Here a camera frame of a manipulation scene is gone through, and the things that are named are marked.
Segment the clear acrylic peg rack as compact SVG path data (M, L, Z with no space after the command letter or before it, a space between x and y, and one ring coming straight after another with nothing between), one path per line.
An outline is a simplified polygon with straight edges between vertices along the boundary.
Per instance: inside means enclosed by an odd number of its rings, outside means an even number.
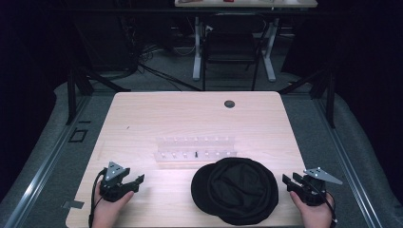
M233 137L163 137L156 143L153 155L157 162L218 161L238 154Z

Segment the person's right hand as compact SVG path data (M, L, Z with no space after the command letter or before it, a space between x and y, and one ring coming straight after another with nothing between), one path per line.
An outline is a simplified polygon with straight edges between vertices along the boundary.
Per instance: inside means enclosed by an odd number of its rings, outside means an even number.
M300 212L305 228L330 228L332 224L332 211L323 203L319 206L308 206L297 195L291 191L290 197Z

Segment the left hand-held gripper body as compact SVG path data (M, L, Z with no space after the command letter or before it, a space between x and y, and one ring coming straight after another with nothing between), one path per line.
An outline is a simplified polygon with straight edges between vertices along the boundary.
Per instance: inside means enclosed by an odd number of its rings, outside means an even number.
M123 178L129 172L129 168L124 168L114 161L108 164L100 186L100 195L104 200L115 202L128 193L126 190L127 183L123 183Z

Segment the white-legged desk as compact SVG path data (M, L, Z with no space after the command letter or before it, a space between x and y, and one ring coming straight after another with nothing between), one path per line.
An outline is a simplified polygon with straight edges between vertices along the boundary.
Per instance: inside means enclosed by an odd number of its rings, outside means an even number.
M317 0L175 0L175 6L179 8L235 8L237 10L257 8L269 12L286 9L307 10L317 7ZM269 42L263 53L263 62L269 82L277 78L273 69L270 55L278 31L279 18L269 23Z

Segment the grey tape piece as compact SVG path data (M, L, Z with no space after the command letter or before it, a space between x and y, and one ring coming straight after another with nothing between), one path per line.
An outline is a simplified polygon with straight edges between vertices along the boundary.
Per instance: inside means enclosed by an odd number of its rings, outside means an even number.
M63 202L62 207L64 209L82 209L84 206L84 203L82 201L77 201L77 200L66 200Z

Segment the metal floor rail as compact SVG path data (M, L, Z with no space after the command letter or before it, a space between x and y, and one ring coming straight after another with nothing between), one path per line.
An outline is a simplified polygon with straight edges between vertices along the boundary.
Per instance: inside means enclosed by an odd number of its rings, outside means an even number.
M78 119L86 110L91 97L79 99L76 113L68 120L67 100L57 98L56 106L48 123L34 146L22 171L0 203L0 228L21 228L49 177L64 154L69 137L73 134Z
M355 201L361 211L363 218L367 223L368 228L384 228L374 209L373 204L370 201L366 189L362 185L362 182L355 171L355 168L348 156L347 150L339 137L337 129L332 128L331 125L328 123L325 115L324 104L321 100L316 99L313 99L313 104L317 112L319 113L320 119L323 121L333 144L335 145L338 163L341 166L345 179L347 180L348 185L353 192Z

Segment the person's left hand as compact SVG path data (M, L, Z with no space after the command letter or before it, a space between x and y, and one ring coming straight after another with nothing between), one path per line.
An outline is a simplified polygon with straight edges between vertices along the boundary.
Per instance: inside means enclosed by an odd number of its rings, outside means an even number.
M112 228L118 219L123 208L133 198L132 191L126 193L121 199L115 202L109 202L102 199L100 195L100 183L96 185L94 200L97 202L93 212L93 221L91 228Z

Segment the black hat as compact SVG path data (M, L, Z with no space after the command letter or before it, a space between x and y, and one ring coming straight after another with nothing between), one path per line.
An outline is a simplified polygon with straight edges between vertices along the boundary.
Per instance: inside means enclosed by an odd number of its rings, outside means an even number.
M278 184L273 173L257 161L225 158L195 173L191 196L208 215L231 225L255 225L277 207Z

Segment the black tape square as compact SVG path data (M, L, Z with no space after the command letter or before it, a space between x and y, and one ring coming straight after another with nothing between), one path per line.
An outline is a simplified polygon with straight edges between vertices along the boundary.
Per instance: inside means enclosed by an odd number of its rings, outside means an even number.
M82 143L86 138L86 134L87 134L87 129L75 128L73 130L72 134L70 135L70 138L68 141L70 143Z

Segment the black chair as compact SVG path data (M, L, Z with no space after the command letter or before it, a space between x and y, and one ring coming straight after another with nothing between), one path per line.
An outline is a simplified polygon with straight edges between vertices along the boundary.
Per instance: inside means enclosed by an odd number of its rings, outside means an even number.
M206 16L202 23L202 89L206 90L207 65L214 64L254 66L251 85L254 90L262 43L269 29L265 17L258 13L216 13Z

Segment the black metal stand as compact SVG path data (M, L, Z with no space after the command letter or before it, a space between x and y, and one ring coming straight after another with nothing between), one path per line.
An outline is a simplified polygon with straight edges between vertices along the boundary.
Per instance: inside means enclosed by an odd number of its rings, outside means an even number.
M305 84L312 84L311 90L309 91L309 95L312 99L320 99L324 92L327 92L325 103L325 119L330 127L335 128L334 110L336 97L336 76L332 70L330 70L328 67L320 69L308 77L299 79L289 84L287 87L281 89L278 93L281 95L288 94Z
M89 82L90 79L111 88L115 92L128 92L127 88L112 83L107 78L87 67L73 67L67 76L67 124L71 124L77 115L76 89L79 89L84 96L91 96L93 94L94 88Z

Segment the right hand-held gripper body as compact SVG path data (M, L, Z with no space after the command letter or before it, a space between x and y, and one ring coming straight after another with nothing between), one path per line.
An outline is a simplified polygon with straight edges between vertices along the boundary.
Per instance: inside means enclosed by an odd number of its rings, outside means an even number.
M326 183L341 185L342 180L332 176L320 167L305 169L303 171L304 183L300 184L302 188L301 200L309 206L319 206L326 200Z

